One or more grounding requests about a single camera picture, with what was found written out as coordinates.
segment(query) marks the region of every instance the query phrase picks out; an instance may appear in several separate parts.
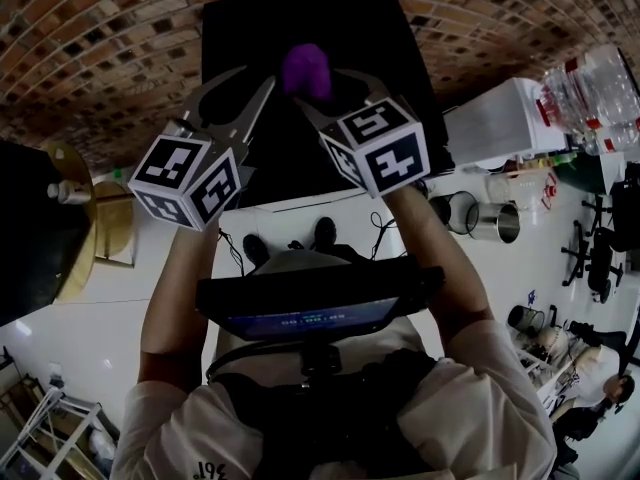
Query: metal canister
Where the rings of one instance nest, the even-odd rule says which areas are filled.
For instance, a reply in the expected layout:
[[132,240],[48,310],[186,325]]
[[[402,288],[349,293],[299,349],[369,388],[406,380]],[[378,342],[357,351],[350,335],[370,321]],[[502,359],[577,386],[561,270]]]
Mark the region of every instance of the metal canister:
[[515,242],[520,234],[520,215],[515,205],[477,204],[468,215],[469,234],[476,240]]

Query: metal rack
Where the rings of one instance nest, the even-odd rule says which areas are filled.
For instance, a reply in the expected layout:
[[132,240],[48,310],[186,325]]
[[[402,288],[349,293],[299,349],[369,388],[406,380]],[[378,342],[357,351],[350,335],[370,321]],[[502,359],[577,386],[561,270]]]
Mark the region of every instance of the metal rack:
[[[0,473],[6,471],[6,467],[15,458],[16,454],[21,455],[38,473],[40,473],[41,480],[56,479],[59,480],[56,474],[57,469],[62,462],[67,458],[72,450],[76,457],[81,457],[82,462],[86,463],[87,469],[91,470],[93,476],[100,480],[107,480],[105,475],[95,466],[95,464],[89,459],[83,451],[77,446],[78,439],[82,436],[84,431],[92,425],[98,430],[105,432],[108,435],[111,433],[102,424],[99,418],[102,407],[100,404],[86,403],[68,396],[65,396],[60,390],[51,390],[47,393],[41,404],[34,412],[35,417],[27,422],[27,425],[22,429],[20,435],[11,445],[9,450],[0,458]],[[82,420],[72,432],[68,439],[62,439],[58,437],[53,428],[51,413],[52,411],[63,410],[80,416]],[[29,440],[36,441],[34,434],[41,432],[48,436],[54,446],[56,455],[53,457],[49,464],[43,464],[38,459],[33,457],[25,449],[25,445]]]

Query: black tabletop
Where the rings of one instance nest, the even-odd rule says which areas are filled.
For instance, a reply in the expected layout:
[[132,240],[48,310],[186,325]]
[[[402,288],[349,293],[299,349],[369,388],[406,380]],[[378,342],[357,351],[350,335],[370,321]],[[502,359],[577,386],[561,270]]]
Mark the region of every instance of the black tabletop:
[[[221,0],[205,6],[203,21],[203,82],[248,66],[207,96],[215,109],[208,116],[212,122],[231,121],[267,76],[278,77],[244,162],[257,170],[241,207],[353,188],[320,147],[313,125],[283,93],[282,61],[298,44],[315,43],[332,68],[369,73],[392,95],[402,95],[423,123],[431,174],[453,167],[444,148],[444,121],[398,0]],[[327,114],[339,115],[366,96],[360,81],[332,72],[332,83],[339,98],[324,107]]]

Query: purple object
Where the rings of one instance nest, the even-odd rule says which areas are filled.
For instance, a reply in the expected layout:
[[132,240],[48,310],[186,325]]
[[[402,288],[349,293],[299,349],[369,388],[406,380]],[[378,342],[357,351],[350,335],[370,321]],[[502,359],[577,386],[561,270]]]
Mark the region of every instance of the purple object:
[[282,80],[285,94],[331,99],[329,58],[316,44],[299,44],[287,53],[282,62]]

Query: white t-shirt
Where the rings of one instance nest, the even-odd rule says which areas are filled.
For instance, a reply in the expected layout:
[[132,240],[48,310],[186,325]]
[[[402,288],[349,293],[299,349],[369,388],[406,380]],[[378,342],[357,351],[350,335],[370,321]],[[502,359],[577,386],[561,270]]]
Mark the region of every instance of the white t-shirt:
[[[407,318],[336,345],[343,373],[381,362],[399,348],[422,350]],[[551,424],[506,329],[494,321],[477,322],[461,331],[446,353],[453,360],[438,361],[398,413],[405,438],[438,471],[411,478],[546,479],[556,455]],[[243,373],[273,386],[302,380],[299,368],[298,355],[290,353],[244,358],[220,373]],[[149,381],[127,396],[111,478],[192,479],[201,476],[201,464],[210,463],[211,471],[222,466],[226,479],[245,480],[261,455],[262,434],[238,420],[220,384],[187,395]],[[317,466],[311,478],[359,479],[365,474],[355,463],[335,463]]]
[[565,394],[566,400],[575,398],[574,407],[593,407],[605,398],[604,383],[618,373],[620,355],[613,349],[600,347],[595,361],[578,368],[578,383]]

